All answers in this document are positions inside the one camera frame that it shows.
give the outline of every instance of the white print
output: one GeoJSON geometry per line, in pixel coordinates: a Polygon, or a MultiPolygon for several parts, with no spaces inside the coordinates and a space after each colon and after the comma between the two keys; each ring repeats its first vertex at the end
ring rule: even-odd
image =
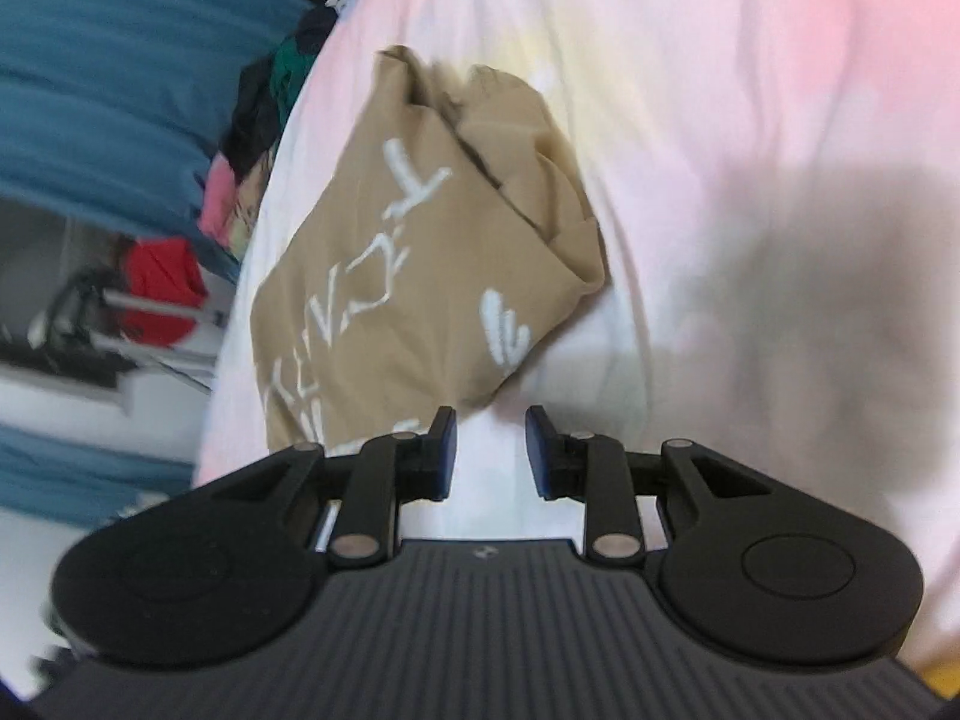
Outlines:
{"type": "MultiPolygon", "coordinates": [[[[453,175],[453,170],[450,170],[449,167],[440,167],[434,172],[434,175],[430,176],[429,180],[422,182],[416,175],[410,156],[407,154],[400,138],[390,138],[389,141],[383,143],[383,157],[397,182],[397,186],[403,191],[402,199],[391,202],[381,214],[382,220],[392,222],[392,230],[376,233],[363,252],[350,261],[347,266],[338,262],[330,268],[326,275],[325,302],[321,303],[318,295],[310,295],[306,299],[304,303],[304,328],[299,334],[299,341],[304,349],[301,352],[295,346],[292,351],[294,364],[296,365],[296,397],[282,382],[285,362],[285,358],[282,357],[274,360],[270,382],[263,392],[261,404],[263,412],[267,413],[270,398],[272,395],[276,395],[289,410],[296,423],[299,424],[307,440],[323,442],[323,405],[320,402],[320,384],[312,379],[310,370],[312,360],[311,323],[316,327],[326,346],[332,348],[335,338],[339,338],[347,331],[354,317],[372,311],[390,300],[394,294],[395,278],[410,256],[410,247],[397,246],[397,240],[404,230],[404,218],[416,206],[433,199],[440,185],[453,175]],[[371,301],[348,299],[338,326],[334,322],[333,311],[337,298],[337,282],[341,272],[350,274],[363,262],[378,253],[383,260],[383,294],[377,300],[371,301]]],[[[520,330],[521,337],[523,335],[522,331],[526,330],[529,338],[529,328],[522,327],[520,330]]],[[[405,419],[398,422],[394,428],[395,433],[409,430],[419,430],[419,420],[405,419]]],[[[344,450],[356,451],[362,445],[363,440],[348,442],[334,447],[330,455],[349,453],[344,450]]]]}
{"type": "Polygon", "coordinates": [[[493,362],[514,372],[530,351],[530,328],[525,324],[517,327],[517,312],[504,310],[503,295],[497,290],[486,290],[481,296],[480,322],[493,362]]]}

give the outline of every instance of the blue fabric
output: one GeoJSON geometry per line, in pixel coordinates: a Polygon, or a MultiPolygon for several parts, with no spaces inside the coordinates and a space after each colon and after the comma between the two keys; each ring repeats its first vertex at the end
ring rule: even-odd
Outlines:
{"type": "Polygon", "coordinates": [[[190,488],[193,466],[72,445],[0,426],[0,506],[96,528],[139,493],[190,488]]]}
{"type": "Polygon", "coordinates": [[[243,66],[305,0],[0,0],[0,196],[136,236],[196,228],[243,66]]]}

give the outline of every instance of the tie-dye sheet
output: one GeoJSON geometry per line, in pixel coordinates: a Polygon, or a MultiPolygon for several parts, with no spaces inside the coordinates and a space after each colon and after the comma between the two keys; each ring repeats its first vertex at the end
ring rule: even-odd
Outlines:
{"type": "Polygon", "coordinates": [[[253,295],[397,43],[541,90],[613,279],[462,421],[453,495],[408,507],[406,535],[577,536],[525,458],[544,402],[563,429],[694,437],[890,528],[926,576],[904,657],[957,654],[960,0],[353,0],[277,154],[198,482],[266,452],[253,295]]]}

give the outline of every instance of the ridged surface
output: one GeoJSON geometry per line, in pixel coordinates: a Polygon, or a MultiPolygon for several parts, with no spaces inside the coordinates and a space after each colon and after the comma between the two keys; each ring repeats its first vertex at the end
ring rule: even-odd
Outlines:
{"type": "Polygon", "coordinates": [[[925,720],[939,706],[894,661],[822,675],[727,661],[678,632],[638,576],[563,542],[491,546],[405,542],[243,659],[168,675],[88,661],[34,707],[49,720],[925,720]]]}

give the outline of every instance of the bed sheet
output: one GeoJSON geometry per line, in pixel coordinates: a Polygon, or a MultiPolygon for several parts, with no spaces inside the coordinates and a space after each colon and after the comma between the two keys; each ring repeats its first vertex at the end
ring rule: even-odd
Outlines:
{"type": "Polygon", "coordinates": [[[530,478],[542,402],[633,449],[694,437],[894,531],[926,581],[902,654],[958,654],[960,0],[352,0],[280,144],[198,483],[266,453],[253,295],[396,43],[541,91],[611,268],[462,420],[450,500],[403,533],[577,536],[580,507],[530,478]]]}

